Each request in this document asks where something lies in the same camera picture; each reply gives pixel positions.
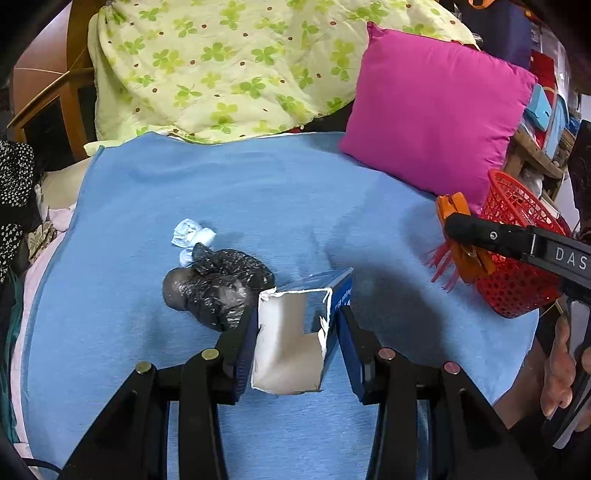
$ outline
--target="black plastic bag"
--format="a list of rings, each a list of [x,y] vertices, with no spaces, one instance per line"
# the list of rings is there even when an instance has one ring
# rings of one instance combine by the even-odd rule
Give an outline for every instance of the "black plastic bag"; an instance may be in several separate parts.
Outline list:
[[[220,332],[235,328],[244,308],[254,305],[261,291],[275,286],[265,264],[238,250],[214,252],[197,244],[193,262],[164,277],[164,301],[175,310],[190,311],[200,323]]]

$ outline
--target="pillow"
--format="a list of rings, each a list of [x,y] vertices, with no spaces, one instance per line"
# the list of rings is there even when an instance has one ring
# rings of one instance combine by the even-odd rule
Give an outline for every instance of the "pillow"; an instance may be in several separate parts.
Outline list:
[[[461,44],[371,22],[368,33],[342,151],[421,190],[462,192],[479,213],[535,76]]]
[[[89,163],[87,158],[63,170],[46,173],[41,182],[43,205],[48,209],[61,209],[76,203]]]

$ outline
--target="red plastic basket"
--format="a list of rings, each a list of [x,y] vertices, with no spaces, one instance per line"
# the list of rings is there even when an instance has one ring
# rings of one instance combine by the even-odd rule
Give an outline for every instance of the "red plastic basket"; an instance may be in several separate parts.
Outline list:
[[[535,225],[564,235],[563,228],[535,196],[513,177],[488,173],[491,189],[480,218],[512,225]],[[476,282],[481,295],[495,312],[515,318],[556,300],[558,277],[532,265],[493,255],[496,271]]]

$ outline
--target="black cloth with white dots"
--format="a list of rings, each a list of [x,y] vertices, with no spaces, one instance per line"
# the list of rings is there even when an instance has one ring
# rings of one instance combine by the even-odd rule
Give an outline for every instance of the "black cloth with white dots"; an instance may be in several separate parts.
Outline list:
[[[33,189],[34,162],[29,145],[0,141],[0,284],[23,235],[19,218]]]

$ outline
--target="blue blanket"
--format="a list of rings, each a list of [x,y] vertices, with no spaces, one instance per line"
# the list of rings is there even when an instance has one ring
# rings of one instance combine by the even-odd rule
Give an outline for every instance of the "blue blanket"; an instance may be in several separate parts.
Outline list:
[[[215,332],[162,300],[184,218],[217,232],[214,249],[262,260],[279,285],[353,267],[352,307],[384,345],[422,364],[454,359],[489,401],[511,386],[537,312],[506,320],[471,287],[432,284],[421,257],[442,242],[433,197],[339,153],[340,138],[212,147],[146,134],[94,158],[27,330],[24,416],[36,458],[64,465],[138,361],[169,367],[215,343]],[[351,392],[340,352],[322,387],[282,397],[248,388],[220,408],[230,478],[365,478],[376,408]]]

